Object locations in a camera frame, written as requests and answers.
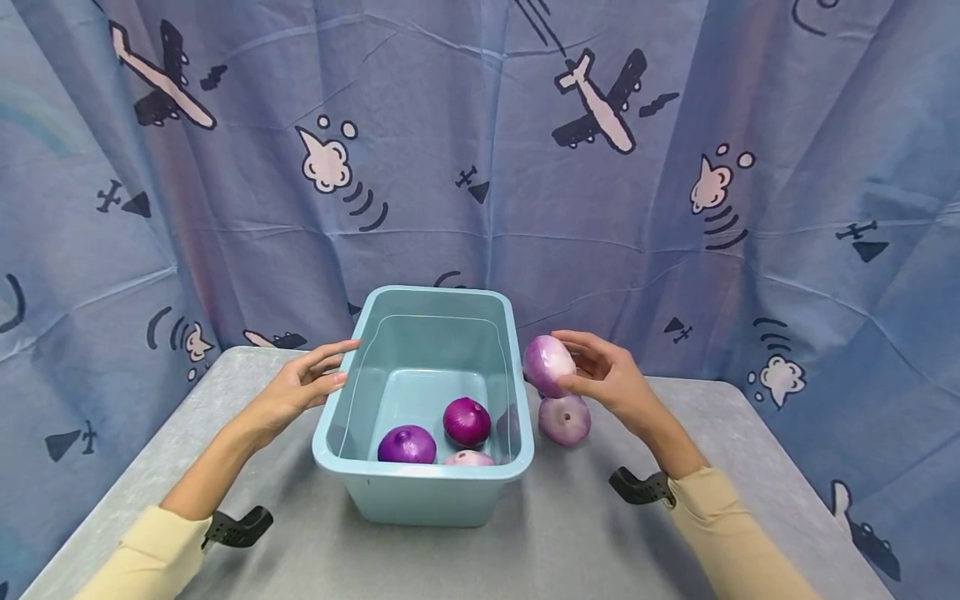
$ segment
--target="purple onion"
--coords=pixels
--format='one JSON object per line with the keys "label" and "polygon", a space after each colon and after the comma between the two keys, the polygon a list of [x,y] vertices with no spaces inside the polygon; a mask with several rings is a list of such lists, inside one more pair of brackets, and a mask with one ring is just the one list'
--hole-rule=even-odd
{"label": "purple onion", "polygon": [[476,450],[460,450],[446,459],[444,464],[459,467],[492,467],[493,459],[489,455]]}
{"label": "purple onion", "polygon": [[590,409],[576,394],[540,403],[540,431],[560,445],[576,445],[590,432]]}
{"label": "purple onion", "polygon": [[376,449],[382,463],[420,463],[432,465],[437,458],[437,443],[426,429],[401,425],[390,430]]}
{"label": "purple onion", "polygon": [[444,431],[456,444],[475,448],[490,436],[490,413],[472,398],[453,400],[444,410]]}
{"label": "purple onion", "polygon": [[552,335],[537,336],[523,352],[523,373],[544,396],[566,396],[566,392],[557,385],[557,379],[561,375],[576,372],[577,366],[566,346]]}

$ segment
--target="light blue plastic bin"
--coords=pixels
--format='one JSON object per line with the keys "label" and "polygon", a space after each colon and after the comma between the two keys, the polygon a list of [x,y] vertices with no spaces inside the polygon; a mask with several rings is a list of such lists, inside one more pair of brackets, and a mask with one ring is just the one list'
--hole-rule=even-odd
{"label": "light blue plastic bin", "polygon": [[[390,285],[374,290],[344,359],[349,381],[330,395],[313,436],[317,464],[339,474],[360,514],[376,523],[479,527],[503,486],[534,457],[514,312],[501,294]],[[469,396],[490,412],[480,449],[493,467],[441,465],[459,448],[444,433],[446,405]],[[437,441],[436,465],[380,463],[388,431],[415,424]]]}

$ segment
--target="plastic bin rim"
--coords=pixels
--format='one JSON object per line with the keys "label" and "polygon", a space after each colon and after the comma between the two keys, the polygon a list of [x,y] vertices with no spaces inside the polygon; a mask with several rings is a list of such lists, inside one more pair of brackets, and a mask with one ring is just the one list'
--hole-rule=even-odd
{"label": "plastic bin rim", "polygon": [[[353,328],[353,337],[356,338],[364,330],[367,321],[370,319],[371,309],[378,296],[384,292],[393,290],[431,292],[439,294],[469,294],[476,296],[489,296],[500,300],[503,304],[504,316],[507,322],[508,330],[516,331],[516,322],[514,321],[514,308],[508,299],[499,292],[490,290],[472,290],[468,288],[435,288],[421,287],[415,285],[385,285],[378,287],[367,296],[364,302],[363,310],[360,312],[360,318]],[[534,438],[533,423],[530,419],[530,406],[527,402],[527,393],[524,387],[523,378],[517,378],[516,374],[520,372],[520,349],[516,341],[516,336],[510,337],[511,368],[514,370],[514,393],[516,394],[517,418],[519,419],[520,434],[520,452],[514,460],[506,465],[494,465],[492,467],[453,467],[449,465],[412,465],[404,463],[377,463],[374,461],[360,461],[354,459],[340,458],[334,455],[326,445],[326,432],[329,430],[330,422],[333,420],[333,414],[340,401],[342,390],[337,390],[326,399],[324,411],[320,416],[320,422],[313,435],[313,456],[317,465],[334,473],[344,475],[376,476],[376,477],[400,477],[400,478],[424,478],[424,479],[445,479],[454,481],[513,481],[520,477],[534,458]],[[350,352],[344,357],[341,369],[349,372],[350,365],[353,363],[353,357],[356,352]]]}

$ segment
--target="curtain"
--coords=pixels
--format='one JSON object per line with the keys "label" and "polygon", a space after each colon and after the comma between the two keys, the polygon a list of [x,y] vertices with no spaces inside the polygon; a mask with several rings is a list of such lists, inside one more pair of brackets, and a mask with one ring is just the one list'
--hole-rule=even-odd
{"label": "curtain", "polygon": [[895,595],[950,596],[957,22],[0,0],[0,598],[222,349],[345,338],[391,283],[497,290],[522,344],[585,329],[730,382]]}

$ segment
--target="left hand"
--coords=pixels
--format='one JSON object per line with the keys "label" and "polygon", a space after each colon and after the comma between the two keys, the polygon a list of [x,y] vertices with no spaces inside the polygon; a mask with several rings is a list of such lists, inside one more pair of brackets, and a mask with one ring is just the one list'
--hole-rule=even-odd
{"label": "left hand", "polygon": [[360,340],[345,340],[291,360],[233,424],[252,435],[257,448],[266,446],[304,411],[323,405],[327,396],[344,387],[347,374],[337,370],[344,353],[359,346]]}

